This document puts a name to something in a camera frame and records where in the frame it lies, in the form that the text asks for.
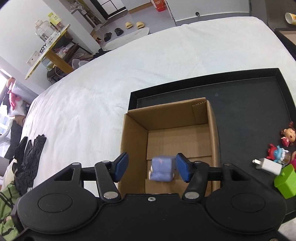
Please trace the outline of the left yellow slipper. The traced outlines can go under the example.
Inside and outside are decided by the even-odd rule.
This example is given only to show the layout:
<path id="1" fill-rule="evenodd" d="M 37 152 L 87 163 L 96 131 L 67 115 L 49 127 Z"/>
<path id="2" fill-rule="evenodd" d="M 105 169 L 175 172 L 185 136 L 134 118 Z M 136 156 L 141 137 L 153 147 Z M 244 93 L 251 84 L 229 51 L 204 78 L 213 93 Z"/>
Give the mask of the left yellow slipper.
<path id="1" fill-rule="evenodd" d="M 133 27 L 133 24 L 131 23 L 131 22 L 126 22 L 125 23 L 125 28 L 126 29 L 130 29 L 130 28 L 132 28 Z"/>

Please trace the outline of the black shallow tray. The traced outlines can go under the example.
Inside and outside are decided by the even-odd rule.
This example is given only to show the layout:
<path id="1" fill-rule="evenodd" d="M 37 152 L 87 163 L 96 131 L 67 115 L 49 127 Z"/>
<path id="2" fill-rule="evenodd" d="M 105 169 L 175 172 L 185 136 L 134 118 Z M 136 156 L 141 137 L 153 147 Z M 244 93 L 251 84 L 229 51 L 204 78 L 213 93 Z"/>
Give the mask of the black shallow tray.
<path id="1" fill-rule="evenodd" d="M 257 170 L 270 143 L 295 120 L 295 105 L 278 69 L 207 75 L 131 93 L 129 110 L 204 97 L 214 111 L 220 167 L 193 161 L 182 195 L 174 193 L 173 218 L 204 225 L 207 220 L 242 233 L 280 225 L 287 203 L 273 187 L 273 175 Z"/>

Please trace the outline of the glass jar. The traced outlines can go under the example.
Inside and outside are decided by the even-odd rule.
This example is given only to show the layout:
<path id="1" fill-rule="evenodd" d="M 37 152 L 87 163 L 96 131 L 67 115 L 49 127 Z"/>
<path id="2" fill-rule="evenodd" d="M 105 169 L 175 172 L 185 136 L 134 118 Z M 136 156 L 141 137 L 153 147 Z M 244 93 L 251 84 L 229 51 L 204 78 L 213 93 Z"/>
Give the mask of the glass jar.
<path id="1" fill-rule="evenodd" d="M 58 32 L 49 21 L 37 20 L 35 22 L 35 34 L 44 42 L 51 40 Z"/>

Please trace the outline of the red orange box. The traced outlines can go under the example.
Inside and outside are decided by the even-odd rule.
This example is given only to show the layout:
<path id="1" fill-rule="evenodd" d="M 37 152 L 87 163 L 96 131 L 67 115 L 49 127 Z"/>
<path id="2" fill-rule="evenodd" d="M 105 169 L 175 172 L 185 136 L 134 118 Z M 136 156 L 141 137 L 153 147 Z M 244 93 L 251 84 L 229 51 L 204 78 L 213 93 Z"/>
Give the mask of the red orange box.
<path id="1" fill-rule="evenodd" d="M 151 0 L 151 3 L 158 12 L 166 10 L 166 3 L 164 0 Z"/>

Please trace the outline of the brown cardboard box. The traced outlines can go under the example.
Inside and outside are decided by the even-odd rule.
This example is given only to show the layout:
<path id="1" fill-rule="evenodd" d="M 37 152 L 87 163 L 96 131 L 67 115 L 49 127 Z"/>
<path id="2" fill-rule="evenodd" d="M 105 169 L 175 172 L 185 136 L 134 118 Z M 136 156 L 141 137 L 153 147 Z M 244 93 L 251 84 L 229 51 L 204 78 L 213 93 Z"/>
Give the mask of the brown cardboard box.
<path id="1" fill-rule="evenodd" d="M 129 159 L 118 184 L 121 195 L 182 195 L 187 183 L 178 173 L 171 182 L 149 180 L 152 159 L 182 153 L 191 162 L 220 167 L 219 136 L 210 102 L 202 97 L 129 110 L 123 118 L 121 151 Z"/>

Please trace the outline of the black slipper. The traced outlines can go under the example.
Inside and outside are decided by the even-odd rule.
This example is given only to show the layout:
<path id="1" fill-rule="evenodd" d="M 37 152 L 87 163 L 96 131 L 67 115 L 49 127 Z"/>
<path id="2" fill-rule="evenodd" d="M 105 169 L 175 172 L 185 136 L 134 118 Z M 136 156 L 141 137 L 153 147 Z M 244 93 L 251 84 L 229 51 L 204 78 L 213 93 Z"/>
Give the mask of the black slipper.
<path id="1" fill-rule="evenodd" d="M 105 42 L 108 42 L 108 41 L 111 39 L 111 37 L 112 37 L 112 33 L 111 33 L 111 32 L 106 33 L 106 34 L 104 35 L 104 41 L 105 41 Z"/>
<path id="2" fill-rule="evenodd" d="M 124 31 L 121 28 L 116 28 L 114 32 L 116 33 L 117 36 L 121 36 L 124 33 Z"/>

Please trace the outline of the green toy bin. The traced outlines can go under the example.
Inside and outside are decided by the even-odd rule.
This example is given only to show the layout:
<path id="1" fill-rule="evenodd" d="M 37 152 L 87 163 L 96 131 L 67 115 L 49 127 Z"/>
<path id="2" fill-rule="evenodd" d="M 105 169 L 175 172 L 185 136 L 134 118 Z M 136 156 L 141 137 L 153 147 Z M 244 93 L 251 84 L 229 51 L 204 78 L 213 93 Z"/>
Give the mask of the green toy bin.
<path id="1" fill-rule="evenodd" d="M 285 166 L 281 173 L 275 177 L 274 186 L 285 199 L 295 196 L 295 169 L 292 164 Z"/>

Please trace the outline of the right yellow slipper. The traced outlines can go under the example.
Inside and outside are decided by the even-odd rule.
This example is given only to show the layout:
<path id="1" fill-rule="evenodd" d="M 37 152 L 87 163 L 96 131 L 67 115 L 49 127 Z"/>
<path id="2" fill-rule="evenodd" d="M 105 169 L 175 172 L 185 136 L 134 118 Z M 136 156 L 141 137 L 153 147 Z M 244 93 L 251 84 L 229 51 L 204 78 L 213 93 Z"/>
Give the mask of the right yellow slipper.
<path id="1" fill-rule="evenodd" d="M 142 29 L 142 28 L 145 27 L 145 23 L 142 22 L 142 21 L 138 21 L 138 22 L 136 23 L 136 26 L 137 26 L 137 29 Z"/>

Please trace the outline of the white bed cover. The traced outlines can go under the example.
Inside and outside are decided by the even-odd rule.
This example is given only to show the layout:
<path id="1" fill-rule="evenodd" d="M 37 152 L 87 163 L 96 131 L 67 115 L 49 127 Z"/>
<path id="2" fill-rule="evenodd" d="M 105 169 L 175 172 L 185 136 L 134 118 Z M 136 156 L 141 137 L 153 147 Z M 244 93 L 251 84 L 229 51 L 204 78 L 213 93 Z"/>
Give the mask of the white bed cover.
<path id="1" fill-rule="evenodd" d="M 46 137 L 34 186 L 73 162 L 119 154 L 131 92 L 191 77 L 278 68 L 295 91 L 295 60 L 267 25 L 231 17 L 169 28 L 112 50 L 42 92 L 22 136 Z"/>

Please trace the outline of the green striped cloth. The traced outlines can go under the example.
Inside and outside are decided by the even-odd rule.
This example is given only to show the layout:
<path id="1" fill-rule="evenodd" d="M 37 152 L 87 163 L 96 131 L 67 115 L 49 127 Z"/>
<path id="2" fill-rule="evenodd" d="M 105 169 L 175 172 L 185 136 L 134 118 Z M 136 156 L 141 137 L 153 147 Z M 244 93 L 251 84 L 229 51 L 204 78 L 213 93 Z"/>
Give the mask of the green striped cloth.
<path id="1" fill-rule="evenodd" d="M 1 236 L 5 240 L 14 240 L 19 234 L 11 217 L 11 212 L 19 197 L 20 194 L 14 181 L 1 190 Z"/>

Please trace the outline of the right black slipper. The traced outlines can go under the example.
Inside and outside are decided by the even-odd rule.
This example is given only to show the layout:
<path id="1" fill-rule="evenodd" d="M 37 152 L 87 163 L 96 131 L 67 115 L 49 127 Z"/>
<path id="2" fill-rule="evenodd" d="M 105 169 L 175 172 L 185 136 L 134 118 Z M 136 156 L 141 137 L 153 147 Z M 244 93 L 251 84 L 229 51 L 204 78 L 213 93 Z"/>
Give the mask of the right black slipper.
<path id="1" fill-rule="evenodd" d="M 116 33 L 117 36 L 121 36 L 124 33 L 124 31 L 121 28 L 116 28 L 114 32 Z"/>

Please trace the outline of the left black slipper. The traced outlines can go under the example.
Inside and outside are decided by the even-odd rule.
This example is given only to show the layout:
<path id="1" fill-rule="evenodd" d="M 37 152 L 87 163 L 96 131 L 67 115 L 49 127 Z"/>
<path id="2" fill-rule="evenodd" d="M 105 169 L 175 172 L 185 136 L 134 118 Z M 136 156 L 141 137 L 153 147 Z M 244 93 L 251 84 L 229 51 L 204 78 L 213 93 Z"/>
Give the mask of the left black slipper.
<path id="1" fill-rule="evenodd" d="M 108 42 L 108 41 L 111 39 L 111 37 L 112 37 L 112 33 L 111 33 L 111 32 L 106 33 L 106 34 L 104 35 L 104 41 L 105 41 L 105 42 Z"/>

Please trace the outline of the blue red crab figurine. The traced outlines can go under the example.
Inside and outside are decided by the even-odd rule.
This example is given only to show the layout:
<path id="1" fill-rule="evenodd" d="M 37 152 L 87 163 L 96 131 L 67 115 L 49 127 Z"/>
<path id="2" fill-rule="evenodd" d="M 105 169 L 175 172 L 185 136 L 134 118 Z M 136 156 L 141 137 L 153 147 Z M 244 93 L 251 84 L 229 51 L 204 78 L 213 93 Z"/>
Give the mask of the blue red crab figurine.
<path id="1" fill-rule="evenodd" d="M 267 156 L 266 158 L 279 163 L 283 166 L 289 164 L 291 160 L 291 152 L 281 148 L 279 145 L 275 146 L 273 144 L 269 144 L 267 148 Z"/>

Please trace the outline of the yellow edged wooden table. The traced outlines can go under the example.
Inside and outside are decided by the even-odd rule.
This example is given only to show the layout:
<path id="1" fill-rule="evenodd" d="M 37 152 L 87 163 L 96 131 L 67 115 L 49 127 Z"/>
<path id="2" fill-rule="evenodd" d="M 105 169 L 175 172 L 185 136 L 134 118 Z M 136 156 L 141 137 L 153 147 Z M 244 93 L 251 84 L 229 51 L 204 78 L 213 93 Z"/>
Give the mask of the yellow edged wooden table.
<path id="1" fill-rule="evenodd" d="M 67 30 L 70 28 L 70 24 L 62 29 L 62 31 L 55 36 L 52 42 L 46 44 L 45 49 L 38 57 L 36 62 L 29 68 L 25 80 L 29 79 L 30 76 L 34 73 L 37 67 L 41 64 L 44 58 L 48 58 L 52 63 L 54 63 L 58 68 L 60 68 L 64 73 L 69 74 L 74 71 L 74 69 L 64 61 L 60 56 L 58 56 L 54 51 L 53 47 L 57 44 L 57 42 L 67 33 Z"/>

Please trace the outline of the purple bed toy figure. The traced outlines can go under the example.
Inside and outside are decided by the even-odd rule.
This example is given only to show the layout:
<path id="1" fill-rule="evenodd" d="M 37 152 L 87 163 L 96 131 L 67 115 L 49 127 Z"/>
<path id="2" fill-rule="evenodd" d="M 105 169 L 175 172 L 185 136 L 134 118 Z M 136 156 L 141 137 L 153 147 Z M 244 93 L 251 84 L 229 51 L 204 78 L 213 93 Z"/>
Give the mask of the purple bed toy figure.
<path id="1" fill-rule="evenodd" d="M 171 182 L 175 176 L 175 170 L 175 156 L 153 157 L 148 177 L 151 181 Z"/>

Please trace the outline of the black gloves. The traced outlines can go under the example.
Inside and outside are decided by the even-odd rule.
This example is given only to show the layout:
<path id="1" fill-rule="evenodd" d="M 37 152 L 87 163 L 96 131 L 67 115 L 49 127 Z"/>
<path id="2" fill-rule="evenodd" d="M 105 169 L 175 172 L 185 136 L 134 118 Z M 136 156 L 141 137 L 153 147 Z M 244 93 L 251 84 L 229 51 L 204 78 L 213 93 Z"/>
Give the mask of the black gloves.
<path id="1" fill-rule="evenodd" d="M 15 186 L 20 196 L 27 193 L 33 187 L 37 176 L 40 157 L 47 138 L 38 135 L 34 141 L 24 137 L 15 149 L 13 172 L 15 175 Z"/>

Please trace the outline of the yellow paper cup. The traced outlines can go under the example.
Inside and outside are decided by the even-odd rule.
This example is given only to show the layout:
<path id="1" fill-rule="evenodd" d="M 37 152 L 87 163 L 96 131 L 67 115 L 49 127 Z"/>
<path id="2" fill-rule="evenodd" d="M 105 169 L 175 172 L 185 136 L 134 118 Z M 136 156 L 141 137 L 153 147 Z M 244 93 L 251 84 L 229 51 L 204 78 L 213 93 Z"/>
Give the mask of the yellow paper cup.
<path id="1" fill-rule="evenodd" d="M 285 13 L 285 20 L 290 25 L 296 25 L 296 14 Z"/>

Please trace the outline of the brown haired doll figurine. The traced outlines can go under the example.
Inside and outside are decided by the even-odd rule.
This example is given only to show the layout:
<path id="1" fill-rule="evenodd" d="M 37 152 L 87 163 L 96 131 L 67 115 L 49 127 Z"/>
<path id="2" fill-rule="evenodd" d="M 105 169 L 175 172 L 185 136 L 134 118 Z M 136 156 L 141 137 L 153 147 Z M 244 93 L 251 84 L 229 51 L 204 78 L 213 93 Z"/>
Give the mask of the brown haired doll figurine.
<path id="1" fill-rule="evenodd" d="M 295 128 L 293 127 L 293 121 L 289 123 L 288 128 L 285 128 L 280 132 L 280 135 L 281 143 L 285 147 L 292 146 L 295 143 Z"/>

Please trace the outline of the dark wooden side tray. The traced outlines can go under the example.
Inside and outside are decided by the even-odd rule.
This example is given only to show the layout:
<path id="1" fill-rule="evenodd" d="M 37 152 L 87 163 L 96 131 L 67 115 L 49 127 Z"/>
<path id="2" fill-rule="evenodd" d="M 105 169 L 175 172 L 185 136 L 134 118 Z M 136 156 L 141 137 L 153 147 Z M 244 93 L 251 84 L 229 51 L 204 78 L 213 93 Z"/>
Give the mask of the dark wooden side tray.
<path id="1" fill-rule="evenodd" d="M 296 60 L 295 28 L 277 28 L 274 33 Z"/>

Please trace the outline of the pink hooded figurine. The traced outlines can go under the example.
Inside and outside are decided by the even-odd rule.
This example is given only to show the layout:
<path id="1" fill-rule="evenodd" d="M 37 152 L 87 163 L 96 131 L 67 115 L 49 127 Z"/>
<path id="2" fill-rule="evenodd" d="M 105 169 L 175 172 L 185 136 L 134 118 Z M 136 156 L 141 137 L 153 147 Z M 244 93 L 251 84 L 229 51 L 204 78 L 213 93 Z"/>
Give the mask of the pink hooded figurine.
<path id="1" fill-rule="evenodd" d="M 294 170 L 296 170 L 296 151 L 292 153 L 290 164 L 292 164 Z"/>

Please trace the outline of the yellow slipper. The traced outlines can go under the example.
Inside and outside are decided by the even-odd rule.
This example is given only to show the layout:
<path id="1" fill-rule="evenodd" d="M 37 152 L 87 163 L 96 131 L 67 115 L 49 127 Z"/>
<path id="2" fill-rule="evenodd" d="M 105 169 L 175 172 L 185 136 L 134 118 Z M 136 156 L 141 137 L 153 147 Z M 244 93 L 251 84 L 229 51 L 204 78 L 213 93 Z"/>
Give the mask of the yellow slipper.
<path id="1" fill-rule="evenodd" d="M 136 23 L 136 26 L 137 26 L 137 29 L 142 29 L 142 28 L 145 27 L 145 23 L 142 22 L 142 21 L 138 21 L 138 22 Z"/>
<path id="2" fill-rule="evenodd" d="M 131 23 L 131 22 L 126 22 L 125 23 L 125 28 L 126 29 L 130 29 L 130 28 L 132 28 L 133 27 L 133 24 Z"/>

